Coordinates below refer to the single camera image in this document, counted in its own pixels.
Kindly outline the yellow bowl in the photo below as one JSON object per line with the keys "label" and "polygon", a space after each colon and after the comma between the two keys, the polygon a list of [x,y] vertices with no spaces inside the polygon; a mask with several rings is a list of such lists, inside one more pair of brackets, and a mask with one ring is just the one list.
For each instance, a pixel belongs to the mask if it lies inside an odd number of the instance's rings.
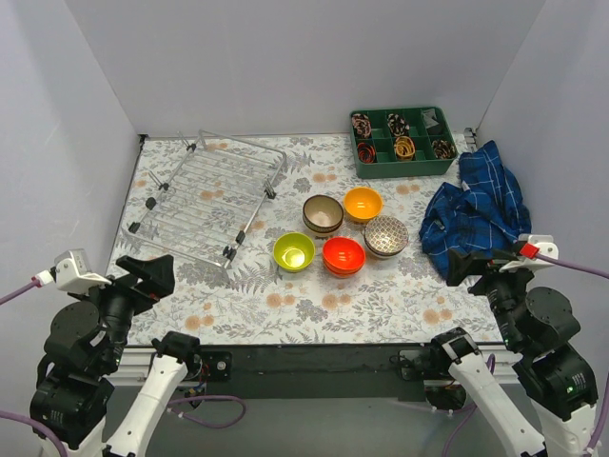
{"label": "yellow bowl", "polygon": [[351,220],[365,223],[382,212],[383,198],[372,188],[356,187],[345,194],[344,209]]}

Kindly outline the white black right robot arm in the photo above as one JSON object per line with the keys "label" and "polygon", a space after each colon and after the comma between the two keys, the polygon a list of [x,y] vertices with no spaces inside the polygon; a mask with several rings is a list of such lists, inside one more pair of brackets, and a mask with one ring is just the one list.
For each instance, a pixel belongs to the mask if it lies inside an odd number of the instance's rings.
{"label": "white black right robot arm", "polygon": [[595,456],[607,418],[594,371],[570,343],[580,331],[570,301],[555,289],[527,286],[537,269],[571,266],[556,253],[549,244],[526,242],[513,252],[448,251],[448,285],[477,277],[468,291],[488,300],[505,348],[520,356],[513,370],[541,428],[505,394],[463,328],[434,337],[431,357],[465,389],[509,456]]}

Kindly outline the lime green bowl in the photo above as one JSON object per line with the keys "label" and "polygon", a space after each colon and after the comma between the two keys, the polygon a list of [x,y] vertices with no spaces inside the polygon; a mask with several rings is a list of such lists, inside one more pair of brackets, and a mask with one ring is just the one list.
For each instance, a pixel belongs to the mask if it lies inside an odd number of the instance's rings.
{"label": "lime green bowl", "polygon": [[313,240],[300,232],[289,232],[280,236],[273,247],[273,258],[277,265],[290,272],[307,268],[315,253]]}

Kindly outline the orange bowl front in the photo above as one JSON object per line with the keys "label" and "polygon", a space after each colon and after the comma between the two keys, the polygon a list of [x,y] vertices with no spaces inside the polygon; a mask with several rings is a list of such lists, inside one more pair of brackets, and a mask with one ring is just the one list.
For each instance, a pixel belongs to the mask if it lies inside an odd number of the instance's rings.
{"label": "orange bowl front", "polygon": [[355,239],[337,236],[324,243],[323,260],[337,274],[350,275],[363,267],[366,254]]}

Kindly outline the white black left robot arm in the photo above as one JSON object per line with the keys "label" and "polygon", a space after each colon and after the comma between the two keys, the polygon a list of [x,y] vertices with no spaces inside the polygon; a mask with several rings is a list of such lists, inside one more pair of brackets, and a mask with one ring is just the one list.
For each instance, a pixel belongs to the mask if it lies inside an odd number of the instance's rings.
{"label": "white black left robot arm", "polygon": [[169,254],[147,261],[122,256],[116,265],[125,275],[94,273],[85,252],[75,249],[38,278],[74,300],[51,321],[29,406],[31,419],[45,426],[39,436],[51,441],[48,456],[145,455],[173,391],[201,371],[197,338],[170,331],[153,340],[147,379],[123,422],[103,439],[114,391],[108,377],[120,366],[132,320],[175,289]]}

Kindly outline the brown white patterned bowl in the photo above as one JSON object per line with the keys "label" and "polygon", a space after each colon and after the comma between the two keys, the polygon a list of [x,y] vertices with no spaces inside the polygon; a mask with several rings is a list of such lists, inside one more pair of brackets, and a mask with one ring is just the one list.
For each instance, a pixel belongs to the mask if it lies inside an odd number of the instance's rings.
{"label": "brown white patterned bowl", "polygon": [[373,254],[389,258],[407,247],[409,232],[405,223],[396,217],[379,215],[365,225],[363,239]]}

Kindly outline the black patterned bowl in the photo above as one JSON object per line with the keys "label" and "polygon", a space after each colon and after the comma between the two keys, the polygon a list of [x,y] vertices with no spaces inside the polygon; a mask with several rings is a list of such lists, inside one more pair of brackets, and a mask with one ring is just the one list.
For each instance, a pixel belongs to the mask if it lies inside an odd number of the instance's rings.
{"label": "black patterned bowl", "polygon": [[338,200],[328,195],[313,195],[303,204],[305,226],[316,236],[334,234],[343,224],[344,209]]}

